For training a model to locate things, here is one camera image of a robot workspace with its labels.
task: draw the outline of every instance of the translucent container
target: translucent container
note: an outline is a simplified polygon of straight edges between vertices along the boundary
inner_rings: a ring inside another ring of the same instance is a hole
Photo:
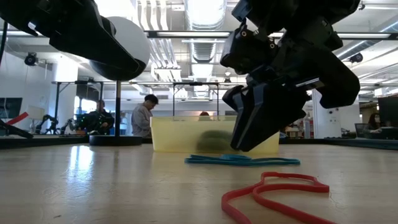
[[[150,126],[155,152],[239,153],[229,145],[235,116],[152,117]],[[279,133],[242,154],[276,154]]]

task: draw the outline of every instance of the person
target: person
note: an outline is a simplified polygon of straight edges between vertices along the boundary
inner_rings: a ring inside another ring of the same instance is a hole
[[[99,115],[104,117],[103,119],[101,119],[102,123],[99,123],[96,125],[96,127],[93,131],[98,132],[98,134],[110,134],[110,129],[113,127],[114,124],[114,118],[112,117],[112,115],[108,112],[106,112],[105,110],[105,101],[103,100],[98,100],[97,101],[97,108],[95,111],[90,112],[89,114],[92,115]]]
[[[150,111],[158,104],[159,100],[155,95],[146,95],[144,102],[139,103],[132,111],[131,125],[134,136],[141,136],[143,138],[152,137],[150,131],[150,117],[152,117],[152,113]]]
[[[370,133],[380,133],[381,132],[381,128],[382,124],[380,122],[380,114],[379,113],[373,113],[370,118],[369,118],[369,122],[368,122],[368,126],[367,126],[367,130]]]
[[[199,116],[199,121],[211,121],[210,114],[206,111],[200,113]]]

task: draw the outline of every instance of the black pole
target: black pole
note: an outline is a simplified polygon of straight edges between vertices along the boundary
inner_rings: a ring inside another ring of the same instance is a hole
[[[175,84],[173,83],[173,116],[175,115]]]
[[[8,22],[4,21],[2,28],[1,46],[0,46],[0,65],[2,61],[2,56],[4,54],[4,49],[6,48],[7,30],[8,30]]]
[[[99,100],[100,101],[102,101],[103,94],[104,94],[104,83],[101,82],[101,91],[99,92]]]
[[[122,92],[122,82],[116,81],[116,111],[115,111],[115,123],[114,123],[114,136],[120,137],[120,97]]]
[[[58,119],[57,117],[58,117],[58,101],[60,99],[60,86],[61,86],[61,83],[58,82],[57,83],[57,95],[55,98],[55,114],[54,114],[55,119]]]
[[[218,102],[218,100],[220,99],[220,96],[218,95],[220,92],[220,86],[219,84],[217,84],[217,120],[218,120],[218,116],[220,115],[220,103]]]

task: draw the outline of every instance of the workbench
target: workbench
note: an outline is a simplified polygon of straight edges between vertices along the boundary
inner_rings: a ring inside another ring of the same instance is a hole
[[[398,220],[397,151],[281,145],[278,156],[302,162],[285,167],[185,164],[188,156],[153,153],[150,144],[2,150],[0,223],[235,223],[221,210],[221,196],[257,183],[265,171],[312,175],[330,186],[325,194],[267,192],[268,199],[337,223]],[[232,205],[253,223],[298,223],[250,196]]]

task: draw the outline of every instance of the red rubber band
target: red rubber band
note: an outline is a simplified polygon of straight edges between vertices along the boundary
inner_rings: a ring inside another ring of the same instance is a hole
[[[280,178],[295,178],[295,179],[304,179],[311,180],[313,185],[305,185],[305,184],[265,184],[266,177],[280,177]],[[284,204],[274,202],[268,199],[261,197],[260,193],[267,192],[271,190],[303,190],[308,192],[318,192],[318,193],[327,193],[329,192],[329,186],[319,182],[317,178],[309,176],[309,175],[301,175],[301,174],[283,174],[278,172],[264,172],[261,174],[261,181],[254,184],[253,186],[246,187],[244,189],[233,190],[227,192],[221,198],[221,208],[224,212],[226,212],[230,217],[232,217],[235,221],[240,224],[251,224],[250,219],[245,216],[238,209],[232,207],[228,202],[234,198],[242,197],[247,194],[253,194],[254,200],[260,205],[267,207],[269,209],[278,211],[287,215],[289,217],[300,220],[304,223],[309,224],[332,224],[334,222],[328,221],[326,219],[316,217],[315,215],[311,215],[295,208],[286,206]]]
[[[28,116],[29,116],[29,114],[27,114],[27,113],[25,112],[25,113],[19,115],[18,117],[14,118],[14,119],[12,119],[12,120],[10,120],[10,121],[8,121],[6,124],[9,124],[9,125],[16,124],[16,123],[22,121],[23,119],[27,118]]]

